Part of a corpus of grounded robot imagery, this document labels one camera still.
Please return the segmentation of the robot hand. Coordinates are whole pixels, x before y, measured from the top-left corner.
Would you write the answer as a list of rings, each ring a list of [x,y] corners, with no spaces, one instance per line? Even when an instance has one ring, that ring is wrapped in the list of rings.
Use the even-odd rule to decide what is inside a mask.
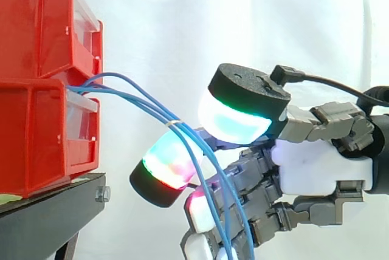
[[[277,65],[270,74],[220,64],[192,129],[159,103],[168,132],[129,176],[149,203],[185,201],[186,259],[253,259],[299,224],[341,225],[343,205],[388,193],[388,87],[359,92]]]

